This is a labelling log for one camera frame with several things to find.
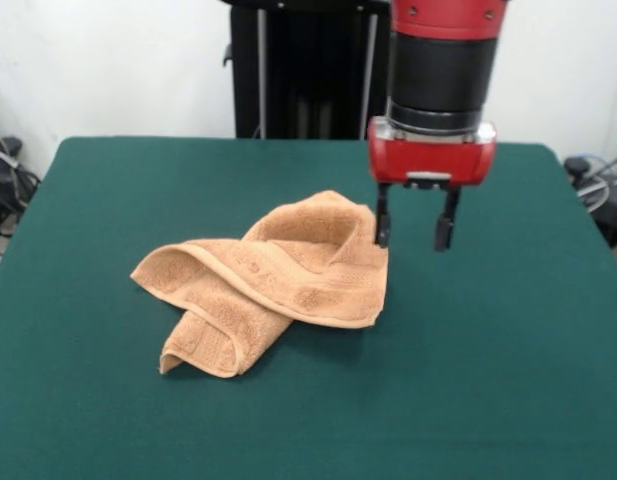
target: green felt tablecloth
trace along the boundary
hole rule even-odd
[[[500,147],[446,254],[442,195],[394,189],[375,328],[160,376],[181,312],[138,262],[325,189],[374,204],[365,144],[63,143],[0,267],[0,479],[617,479],[617,264],[541,146]]]

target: towel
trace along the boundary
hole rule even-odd
[[[160,372],[186,362],[219,377],[243,374],[293,320],[374,325],[388,271],[374,221],[368,207],[328,191],[274,209],[241,240],[192,240],[149,254],[132,278],[186,310]]]

